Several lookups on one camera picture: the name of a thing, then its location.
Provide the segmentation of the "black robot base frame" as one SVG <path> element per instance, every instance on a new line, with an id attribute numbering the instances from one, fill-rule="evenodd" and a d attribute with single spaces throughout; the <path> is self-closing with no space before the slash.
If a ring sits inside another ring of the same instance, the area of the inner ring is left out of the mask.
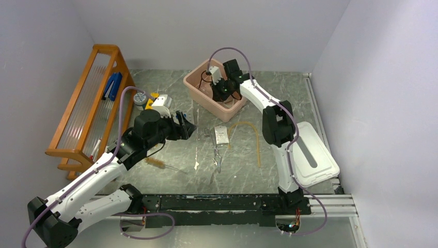
<path id="1" fill-rule="evenodd" d="M 135 196 L 125 213 L 165 213 L 153 216 L 147 228 L 170 226 L 246 225 L 277 227 L 281 215 L 310 215 L 309 198 L 302 190 L 267 194 L 144 194 Z"/>

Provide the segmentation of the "black ring stand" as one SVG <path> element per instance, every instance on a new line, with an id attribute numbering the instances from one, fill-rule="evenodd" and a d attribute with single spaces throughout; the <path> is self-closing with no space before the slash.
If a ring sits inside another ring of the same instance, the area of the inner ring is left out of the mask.
<path id="1" fill-rule="evenodd" d="M 199 81 L 199 84 L 197 86 L 197 89 L 199 91 L 206 93 L 208 90 L 211 89 L 212 81 L 209 80 L 210 76 L 211 76 L 211 73 L 207 72 L 206 70 L 204 70 L 200 74 L 200 81 Z"/>

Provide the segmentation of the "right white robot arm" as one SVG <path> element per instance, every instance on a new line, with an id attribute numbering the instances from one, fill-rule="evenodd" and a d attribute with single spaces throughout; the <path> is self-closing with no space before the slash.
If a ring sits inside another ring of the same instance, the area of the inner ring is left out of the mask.
<path id="1" fill-rule="evenodd" d="M 249 100 L 262 114 L 262 135 L 271 145 L 279 175 L 279 208 L 291 214 L 299 206 L 303 191 L 298 185 L 293 166 L 292 144 L 298 139 L 297 123 L 289 101 L 280 101 L 264 90 L 251 71 L 243 73 L 237 60 L 229 60 L 222 67 L 207 64 L 211 78 L 213 100 L 221 102 L 234 95 Z"/>

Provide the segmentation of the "white powder zip bag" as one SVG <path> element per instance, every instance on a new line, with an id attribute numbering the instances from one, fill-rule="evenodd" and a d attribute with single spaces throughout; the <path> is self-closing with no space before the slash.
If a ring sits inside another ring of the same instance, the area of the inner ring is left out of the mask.
<path id="1" fill-rule="evenodd" d="M 228 129 L 226 126 L 215 126 L 214 136 L 217 145 L 229 144 Z"/>

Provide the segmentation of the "metal crucible tongs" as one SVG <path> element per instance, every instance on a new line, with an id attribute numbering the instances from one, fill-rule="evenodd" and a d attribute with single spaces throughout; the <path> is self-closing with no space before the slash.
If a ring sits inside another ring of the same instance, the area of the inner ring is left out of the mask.
<path id="1" fill-rule="evenodd" d="M 213 137 L 213 134 L 209 128 L 204 128 L 204 135 L 211 139 L 212 146 L 213 146 L 213 154 L 214 154 L 213 155 L 214 165 L 216 167 L 216 171 L 220 174 L 221 173 L 222 157 L 219 153 L 217 144 L 215 142 L 215 138 Z"/>

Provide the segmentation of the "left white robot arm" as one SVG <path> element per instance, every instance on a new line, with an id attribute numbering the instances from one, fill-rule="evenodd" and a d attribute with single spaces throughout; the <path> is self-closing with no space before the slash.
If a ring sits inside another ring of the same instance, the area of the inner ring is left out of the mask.
<path id="1" fill-rule="evenodd" d="M 28 205 L 30 227 L 47 247 L 67 247 L 90 225 L 114 214 L 139 214 L 145 209 L 143 194 L 125 184 L 113 194 L 90 201 L 113 179 L 128 172 L 148 156 L 148 151 L 166 141 L 188 140 L 197 127 L 180 112 L 163 117 L 156 110 L 142 111 L 134 125 L 112 143 L 107 152 L 63 189 L 43 199 L 35 197 Z"/>

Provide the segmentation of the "white clay triangle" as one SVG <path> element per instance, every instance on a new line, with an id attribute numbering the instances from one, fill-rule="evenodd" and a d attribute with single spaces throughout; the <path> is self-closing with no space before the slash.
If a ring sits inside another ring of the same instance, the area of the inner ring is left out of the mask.
<path id="1" fill-rule="evenodd" d="M 236 104 L 238 104 L 242 100 L 242 97 L 236 98 L 234 95 L 231 95 L 231 98 L 232 98 L 231 106 L 235 106 Z"/>

